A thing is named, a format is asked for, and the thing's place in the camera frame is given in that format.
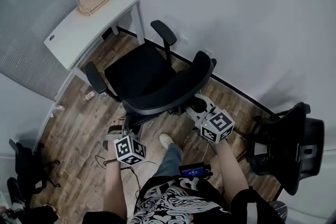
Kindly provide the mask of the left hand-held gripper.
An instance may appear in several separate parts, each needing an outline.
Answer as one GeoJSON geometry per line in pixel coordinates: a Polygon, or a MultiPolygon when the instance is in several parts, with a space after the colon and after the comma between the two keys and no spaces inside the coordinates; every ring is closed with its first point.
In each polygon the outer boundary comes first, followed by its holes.
{"type": "Polygon", "coordinates": [[[140,143],[143,123],[140,116],[126,115],[122,125],[113,125],[104,136],[102,147],[108,149],[114,142],[117,160],[126,165],[135,165],[146,159],[146,146],[140,143]]]}

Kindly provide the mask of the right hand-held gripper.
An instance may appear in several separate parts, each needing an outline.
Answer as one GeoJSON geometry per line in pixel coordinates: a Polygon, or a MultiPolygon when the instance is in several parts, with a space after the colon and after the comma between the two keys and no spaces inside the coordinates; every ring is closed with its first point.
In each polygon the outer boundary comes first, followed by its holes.
{"type": "Polygon", "coordinates": [[[195,94],[194,107],[187,107],[185,110],[195,122],[195,127],[200,130],[200,136],[209,142],[218,144],[233,131],[235,125],[233,118],[226,110],[215,106],[205,95],[195,94]]]}

